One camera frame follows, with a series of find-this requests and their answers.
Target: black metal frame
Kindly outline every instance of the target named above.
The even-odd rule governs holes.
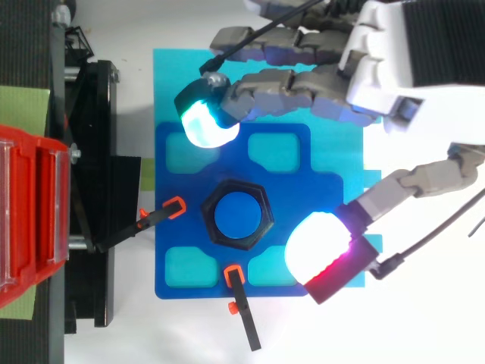
[[[141,158],[114,155],[114,72],[110,61],[85,62],[76,81],[66,83],[66,138],[82,153],[72,166],[70,233],[82,235],[87,248],[71,250],[66,264],[66,334],[76,332],[76,319],[94,319],[95,327],[110,324],[114,249],[101,253],[95,245],[136,221]]]

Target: blue plastic board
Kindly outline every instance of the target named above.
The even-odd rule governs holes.
[[[329,212],[358,196],[380,172],[363,169],[361,128],[322,120],[306,110],[245,123],[236,140],[218,149],[191,145],[174,97],[199,76],[199,65],[210,56],[179,49],[154,53],[156,207],[174,195],[187,203],[186,214],[156,227],[155,291],[166,299],[231,297],[223,270],[240,264],[250,297],[305,295],[284,262],[288,236],[311,212]],[[234,82],[265,67],[227,63],[221,72]],[[248,252],[212,243],[203,221],[200,205],[228,178],[264,186],[271,204],[274,226]],[[259,216],[257,205],[244,194],[228,195],[215,212],[219,229],[232,237],[250,234]],[[380,236],[368,238],[382,250]],[[349,287],[364,285],[362,274]]]

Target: green paper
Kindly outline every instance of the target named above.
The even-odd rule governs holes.
[[[44,135],[48,89],[0,86],[0,124]]]
[[[32,286],[23,296],[0,309],[0,319],[31,320],[35,302],[36,286]]]
[[[142,159],[142,179],[140,181],[141,191],[155,191],[155,159]]]
[[[0,124],[44,135],[49,93],[48,89],[0,86]],[[36,286],[33,286],[0,309],[0,319],[31,320],[35,302]]]

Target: hexagonal nut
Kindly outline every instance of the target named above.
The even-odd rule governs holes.
[[[252,196],[261,207],[261,221],[255,232],[241,239],[233,239],[224,235],[215,222],[215,209],[219,201],[232,192],[244,192]],[[241,180],[225,180],[201,205],[202,216],[211,241],[234,249],[250,250],[274,225],[273,213],[263,186]]]

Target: robotic hand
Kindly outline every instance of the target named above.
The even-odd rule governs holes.
[[[245,3],[273,20],[304,1]],[[336,209],[335,216],[352,235],[349,252],[353,253],[341,255],[327,268],[307,265],[300,279],[298,268],[291,263],[294,259],[288,259],[288,252],[293,251],[290,238],[287,265],[321,303],[360,271],[367,268],[376,278],[383,278],[403,262],[405,256],[399,254],[386,265],[376,262],[377,252],[362,237],[369,224],[410,196],[440,195],[476,181],[477,167],[485,161],[480,103],[485,100],[485,7],[476,0],[314,3],[286,19],[285,27],[269,29],[227,58],[266,61],[275,66],[314,64],[312,71],[297,74],[269,69],[247,74],[230,85],[225,75],[210,72],[218,67],[209,72],[202,68],[201,80],[179,94],[176,106],[187,136],[201,147],[233,140],[239,122],[283,115],[297,108],[310,108],[318,117],[361,127],[383,118],[388,132],[428,134],[451,143],[447,160],[413,171],[395,171]],[[302,32],[302,27],[313,32]],[[227,55],[252,34],[249,27],[224,28],[214,38],[211,50],[218,56]],[[204,100],[199,101],[204,112],[197,115],[187,111],[200,99],[200,95],[194,96],[196,88],[204,90]],[[201,136],[201,130],[210,124],[201,115],[213,117],[209,136]],[[309,249],[305,254],[309,261],[314,256]]]

